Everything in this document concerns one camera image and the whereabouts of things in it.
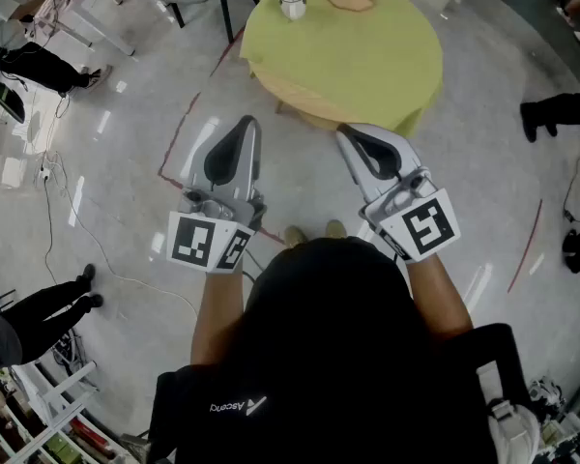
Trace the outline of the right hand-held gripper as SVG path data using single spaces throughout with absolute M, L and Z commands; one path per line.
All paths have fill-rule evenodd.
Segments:
M 402 260 L 418 263 L 459 239 L 447 191 L 435 186 L 405 137 L 369 124 L 340 124 L 336 139 L 364 200 L 372 201 L 360 215 Z M 382 194 L 381 178 L 394 177 L 401 180 Z

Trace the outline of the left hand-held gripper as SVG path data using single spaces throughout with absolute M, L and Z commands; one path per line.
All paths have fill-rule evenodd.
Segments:
M 260 156 L 260 125 L 245 115 L 204 160 L 205 175 L 213 185 L 226 185 L 234 178 L 235 198 L 202 188 L 184 190 L 179 209 L 169 215 L 168 261 L 209 274 L 230 274 L 237 268 L 266 212 L 262 195 L 253 197 Z

